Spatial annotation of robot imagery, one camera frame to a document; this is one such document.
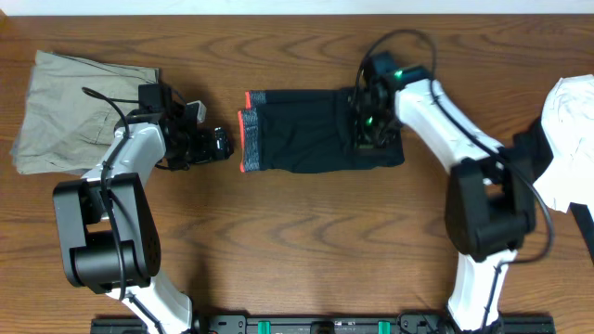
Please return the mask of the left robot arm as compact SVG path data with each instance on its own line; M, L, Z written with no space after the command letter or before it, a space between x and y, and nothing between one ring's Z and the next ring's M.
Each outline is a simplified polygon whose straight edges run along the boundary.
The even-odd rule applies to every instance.
M156 123L118 123L96 167L53 191L65 276L128 307L134 333L197 333L190 297L161 269L161 243L145 184L169 150Z

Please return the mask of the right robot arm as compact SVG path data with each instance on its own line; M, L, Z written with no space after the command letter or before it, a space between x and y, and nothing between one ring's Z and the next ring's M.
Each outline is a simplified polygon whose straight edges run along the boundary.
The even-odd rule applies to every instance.
M458 252L447 302L453 329L500 329L497 305L505 276L520 263L518 250L536 227L528 154L480 130L422 66L361 66L353 102L358 129L373 147L386 148L388 126L403 124L445 168L445 227Z

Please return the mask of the black leggings red waistband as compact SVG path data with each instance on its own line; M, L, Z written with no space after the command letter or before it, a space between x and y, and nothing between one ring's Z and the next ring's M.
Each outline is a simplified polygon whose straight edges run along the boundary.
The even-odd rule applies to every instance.
M328 173L395 167L405 161L400 134L386 148L356 145L350 87L251 90L238 112L244 173Z

